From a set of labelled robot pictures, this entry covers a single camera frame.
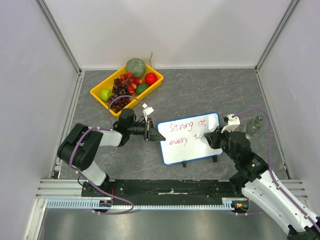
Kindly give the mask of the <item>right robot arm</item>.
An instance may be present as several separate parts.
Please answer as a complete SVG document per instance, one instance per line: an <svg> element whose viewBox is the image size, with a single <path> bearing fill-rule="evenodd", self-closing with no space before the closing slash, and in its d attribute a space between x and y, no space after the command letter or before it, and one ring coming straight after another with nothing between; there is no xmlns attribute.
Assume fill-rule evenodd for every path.
<svg viewBox="0 0 320 240"><path fill-rule="evenodd" d="M235 164L229 191L244 196L269 215L289 240L318 240L320 217L303 205L251 149L245 133L217 127L203 135L212 149L221 149Z"/></svg>

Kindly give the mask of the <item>blue framed whiteboard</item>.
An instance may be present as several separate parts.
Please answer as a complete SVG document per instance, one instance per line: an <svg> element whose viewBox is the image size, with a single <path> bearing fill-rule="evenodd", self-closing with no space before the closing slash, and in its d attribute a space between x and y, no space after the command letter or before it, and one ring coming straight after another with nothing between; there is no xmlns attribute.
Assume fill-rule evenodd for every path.
<svg viewBox="0 0 320 240"><path fill-rule="evenodd" d="M204 133L219 126L220 116L216 112L158 123L157 130L165 137L160 142L163 163L169 166L221 155L223 151L211 148L204 137Z"/></svg>

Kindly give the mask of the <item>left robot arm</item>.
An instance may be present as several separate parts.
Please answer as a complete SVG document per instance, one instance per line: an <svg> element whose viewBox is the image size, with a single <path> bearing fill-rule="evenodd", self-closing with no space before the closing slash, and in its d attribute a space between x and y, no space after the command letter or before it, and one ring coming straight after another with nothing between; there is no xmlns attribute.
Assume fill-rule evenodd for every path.
<svg viewBox="0 0 320 240"><path fill-rule="evenodd" d="M57 157L92 183L92 191L99 197L106 196L110 191L110 177L100 169L95 162L95 156L100 146L122 147L131 135L143 136L145 141L165 141L166 138L158 132L147 113L152 112L147 107L143 120L137 121L133 109L125 108L113 124L113 128L88 127L77 123L57 150Z"/></svg>

